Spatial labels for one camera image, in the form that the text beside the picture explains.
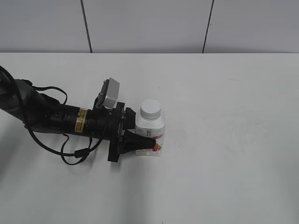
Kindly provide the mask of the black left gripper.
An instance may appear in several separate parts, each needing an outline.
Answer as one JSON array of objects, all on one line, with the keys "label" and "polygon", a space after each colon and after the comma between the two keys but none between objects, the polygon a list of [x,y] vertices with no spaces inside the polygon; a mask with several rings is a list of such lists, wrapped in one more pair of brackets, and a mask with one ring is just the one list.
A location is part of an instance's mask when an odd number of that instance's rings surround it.
[{"label": "black left gripper", "polygon": [[98,121],[104,123],[103,126],[97,125],[100,127],[100,138],[93,146],[93,150],[99,147],[103,140],[108,140],[110,143],[107,160],[110,162],[118,161],[120,145],[121,154],[126,154],[141,149],[152,149],[156,144],[155,139],[137,135],[129,130],[124,132],[121,140],[122,128],[135,128],[136,112],[129,107],[124,110],[124,107],[125,103],[123,102],[117,102],[113,109],[107,109],[104,106],[97,108],[96,102],[93,105],[93,110],[102,114]]}]

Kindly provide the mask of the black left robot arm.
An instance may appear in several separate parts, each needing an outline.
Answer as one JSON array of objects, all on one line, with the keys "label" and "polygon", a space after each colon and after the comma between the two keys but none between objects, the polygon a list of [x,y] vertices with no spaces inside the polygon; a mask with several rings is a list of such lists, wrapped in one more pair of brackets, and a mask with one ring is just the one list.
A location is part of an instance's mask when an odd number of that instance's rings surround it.
[{"label": "black left robot arm", "polygon": [[66,153],[50,147],[46,150],[84,162],[103,140],[109,141],[108,160],[117,162],[120,155],[153,148],[156,141],[132,132],[136,113],[118,102],[120,84],[113,78],[104,81],[92,109],[60,103],[45,94],[46,87],[34,86],[29,80],[15,79],[4,68],[0,70],[0,108],[23,122],[33,140],[41,145],[36,133],[78,135],[96,139],[86,148]]}]

